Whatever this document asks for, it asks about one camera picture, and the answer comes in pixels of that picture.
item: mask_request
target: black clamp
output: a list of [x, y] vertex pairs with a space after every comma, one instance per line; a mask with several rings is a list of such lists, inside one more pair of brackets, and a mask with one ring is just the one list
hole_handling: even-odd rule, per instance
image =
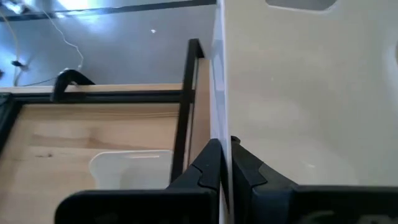
[[235, 224], [394, 223], [397, 187], [299, 185], [231, 140]]
[[210, 139], [202, 152], [169, 186], [170, 188], [220, 189], [222, 147], [217, 139]]
[[11, 93], [1, 93], [0, 94], [0, 124], [7, 111], [7, 106], [5, 106], [11, 100]]
[[68, 69], [63, 71], [56, 79], [53, 92], [50, 96], [52, 102], [60, 101], [65, 94], [67, 86], [71, 83], [77, 85], [95, 85], [89, 78], [85, 77], [82, 73]]

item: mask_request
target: black plastic part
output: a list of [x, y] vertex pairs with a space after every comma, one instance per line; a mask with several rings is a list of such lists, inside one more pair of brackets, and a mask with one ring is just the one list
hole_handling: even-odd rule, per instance
[[240, 138], [236, 137], [236, 136], [231, 136], [231, 142], [237, 142], [238, 144], [241, 143]]
[[0, 95], [0, 152], [7, 142], [20, 110], [21, 104], [15, 102], [10, 93]]
[[171, 181], [182, 174], [183, 160], [185, 154], [185, 143], [187, 141], [187, 130], [189, 123], [190, 104], [195, 91], [192, 90], [194, 83], [195, 64], [198, 58], [205, 57], [198, 39], [190, 39], [188, 43], [187, 60], [185, 62], [184, 81], [180, 101], [180, 116], [178, 117], [177, 133], [175, 135], [175, 148], [172, 163]]
[[397, 187], [297, 185], [232, 141], [235, 223], [396, 223]]
[[181, 90], [71, 92], [53, 102], [51, 93], [17, 93], [14, 99], [21, 103], [179, 103]]
[[219, 219], [221, 144], [211, 139], [164, 190], [89, 190], [57, 208], [55, 224], [209, 223]]
[[76, 83], [77, 85], [95, 85], [95, 83], [85, 77], [82, 73], [72, 69], [65, 70], [57, 77], [57, 80], [55, 81], [54, 89], [51, 95], [51, 101], [60, 101], [64, 97], [67, 86], [72, 82]]
[[11, 64], [15, 67], [23, 67], [24, 65], [20, 62], [18, 62], [17, 60], [12, 61]]

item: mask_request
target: wooden surface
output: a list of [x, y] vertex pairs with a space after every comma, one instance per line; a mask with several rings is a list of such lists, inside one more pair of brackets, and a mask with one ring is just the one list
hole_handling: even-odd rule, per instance
[[209, 60], [199, 61], [195, 112], [193, 114], [192, 138], [188, 152], [189, 163], [193, 162], [210, 140], [210, 81]]
[[105, 151], [174, 147], [178, 104], [27, 105], [0, 160], [0, 223], [52, 223]]
[[[94, 91], [138, 91], [138, 90], [181, 90], [181, 84], [146, 84], [146, 85], [69, 85], [67, 92], [94, 92]], [[3, 87], [0, 93], [50, 93], [53, 86], [29, 86], [29, 87]]]

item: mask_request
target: black clip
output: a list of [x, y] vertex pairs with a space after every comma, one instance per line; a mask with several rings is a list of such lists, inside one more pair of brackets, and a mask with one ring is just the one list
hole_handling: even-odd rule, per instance
[[235, 223], [287, 223], [290, 193], [296, 184], [240, 143], [231, 137]]
[[209, 188], [219, 191], [222, 147], [210, 139], [192, 164], [169, 186], [170, 188]]
[[77, 85], [95, 85], [95, 83], [85, 77], [82, 73], [68, 69], [63, 71], [57, 77], [50, 100], [52, 102], [60, 101], [63, 98], [63, 94], [65, 93], [67, 86], [71, 83], [76, 83]]

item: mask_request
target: white surface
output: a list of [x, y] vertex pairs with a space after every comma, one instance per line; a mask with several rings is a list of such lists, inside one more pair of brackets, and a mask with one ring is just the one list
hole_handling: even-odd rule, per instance
[[90, 162], [97, 189], [164, 189], [169, 186], [170, 150], [102, 152]]
[[[233, 185], [232, 185], [232, 155], [231, 141], [228, 130], [228, 88], [226, 70], [224, 67], [224, 27], [223, 27], [223, 2], [218, 1], [216, 19], [213, 31], [213, 43], [211, 46], [210, 65], [210, 119], [211, 138], [220, 140], [223, 147], [224, 158], [228, 167], [229, 192], [220, 194], [220, 223], [228, 223], [233, 220]], [[229, 215], [226, 208], [226, 200], [229, 197]]]
[[224, 1], [229, 133], [300, 184], [398, 185], [398, 1]]

